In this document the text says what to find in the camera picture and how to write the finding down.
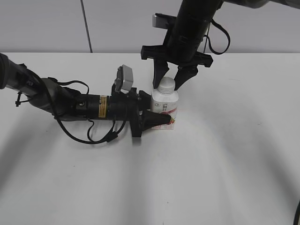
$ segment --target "black cable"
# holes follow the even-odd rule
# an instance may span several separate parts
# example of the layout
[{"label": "black cable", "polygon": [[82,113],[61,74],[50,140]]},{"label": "black cable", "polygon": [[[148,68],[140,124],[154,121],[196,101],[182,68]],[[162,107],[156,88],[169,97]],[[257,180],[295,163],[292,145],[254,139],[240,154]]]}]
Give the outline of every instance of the black cable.
[{"label": "black cable", "polygon": [[[94,122],[93,120],[90,120],[90,119],[88,119],[88,121],[91,122],[92,125],[91,125],[90,128],[88,129],[87,137],[88,137],[88,139],[89,139],[91,142],[93,142],[93,139],[92,139],[91,136],[90,136],[90,132],[91,132],[92,128],[94,127],[95,122]],[[115,126],[115,124],[116,124],[116,121],[113,120],[112,123],[113,123],[112,128],[111,128],[111,129],[109,130],[109,132],[104,136],[104,139],[106,139],[107,142],[112,141],[112,140],[114,139],[114,137],[115,137],[115,135],[113,136],[112,133],[113,133],[113,128],[114,128],[114,126]]]},{"label": "black cable", "polygon": [[68,130],[65,128],[65,126],[63,125],[63,123],[61,122],[60,120],[60,116],[58,115],[57,111],[56,111],[56,108],[55,108],[55,105],[52,101],[52,98],[51,98],[51,95],[49,93],[49,90],[46,86],[46,84],[44,83],[44,81],[38,76],[36,75],[35,73],[32,72],[32,75],[38,80],[38,82],[40,83],[40,85],[42,86],[42,88],[44,89],[45,91],[45,94],[48,98],[48,101],[50,103],[50,106],[51,106],[51,109],[52,109],[52,112],[54,114],[54,118],[56,119],[56,121],[58,122],[59,126],[61,127],[61,129],[66,133],[66,135],[68,135],[71,139],[73,139],[74,141],[77,141],[77,142],[80,142],[80,143],[83,143],[83,144],[101,144],[101,143],[104,143],[104,142],[108,142],[108,141],[111,141],[112,138],[115,137],[115,135],[113,136],[113,128],[114,128],[114,125],[115,125],[115,122],[113,123],[112,125],[112,128],[110,129],[110,131],[105,135],[104,138],[102,138],[101,140],[99,141],[96,141],[96,142],[92,142],[92,141],[85,141],[85,140],[81,140],[75,136],[73,136],[72,134],[70,134],[68,132]]},{"label": "black cable", "polygon": [[[210,33],[210,25],[211,25],[211,23],[208,25],[207,34],[206,34],[207,36],[208,36],[208,34]],[[205,40],[205,46],[204,46],[204,51],[203,51],[203,53],[205,53],[205,50],[206,50],[207,40],[208,40],[208,38],[206,38],[206,40]]]},{"label": "black cable", "polygon": [[84,25],[85,25],[86,35],[88,36],[90,53],[93,53],[92,44],[90,42],[90,32],[89,32],[88,22],[86,21],[86,15],[85,15],[85,9],[84,9],[83,0],[80,0],[80,3],[81,3],[81,9],[82,9],[82,14],[83,14],[83,19],[84,19]]},{"label": "black cable", "polygon": [[230,42],[231,42],[231,40],[230,40],[230,35],[229,35],[228,31],[226,31],[220,24],[216,23],[214,20],[211,20],[211,23],[212,23],[212,25],[214,25],[216,28],[218,28],[219,30],[221,30],[222,32],[224,32],[224,34],[226,35],[226,37],[227,37],[227,39],[228,39],[228,45],[227,45],[226,49],[225,49],[223,52],[217,52],[217,51],[215,51],[215,50],[212,48],[212,46],[211,46],[210,37],[209,37],[208,35],[204,35],[204,37],[206,37],[206,40],[208,40],[208,44],[209,44],[209,47],[210,47],[210,50],[211,50],[212,53],[214,53],[214,54],[216,54],[216,55],[224,54],[224,53],[228,50],[228,48],[229,48],[229,46],[230,46]]},{"label": "black cable", "polygon": [[121,127],[117,131],[117,134],[119,134],[123,130],[123,128],[125,127],[126,119],[127,119],[127,106],[126,106],[126,112],[125,112],[125,119],[123,120],[123,123],[122,123]]},{"label": "black cable", "polygon": [[295,218],[294,218],[293,225],[298,225],[298,223],[299,223],[299,217],[300,217],[300,202],[299,202],[298,207],[296,209],[296,213],[295,213]]},{"label": "black cable", "polygon": [[94,125],[95,125],[95,122],[94,122],[94,121],[92,121],[92,120],[90,120],[90,119],[88,119],[88,122],[91,122],[91,123],[92,123],[92,125],[91,125],[91,126],[90,126],[90,128],[88,129],[87,136],[88,136],[88,139],[89,139],[91,142],[93,142],[92,138],[90,137],[90,131],[91,131],[91,130],[92,130],[92,128],[94,127]]},{"label": "black cable", "polygon": [[86,83],[82,82],[82,81],[58,82],[58,80],[56,78],[53,78],[53,77],[48,77],[48,79],[52,80],[53,82],[57,83],[60,86],[68,86],[68,85],[73,84],[73,83],[79,83],[79,84],[82,84],[82,85],[84,85],[88,88],[88,90],[86,92],[87,95],[90,92],[89,86]]}]

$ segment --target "bottle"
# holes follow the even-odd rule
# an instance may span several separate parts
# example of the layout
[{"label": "bottle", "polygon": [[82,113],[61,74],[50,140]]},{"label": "bottle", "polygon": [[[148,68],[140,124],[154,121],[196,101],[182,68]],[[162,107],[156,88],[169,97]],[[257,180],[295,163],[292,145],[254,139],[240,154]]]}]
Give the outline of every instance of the bottle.
[{"label": "bottle", "polygon": [[174,129],[178,99],[178,93],[175,91],[175,81],[170,77],[164,77],[161,80],[158,88],[152,90],[151,111],[154,113],[168,114],[172,118],[169,124],[156,126],[152,129]]}]

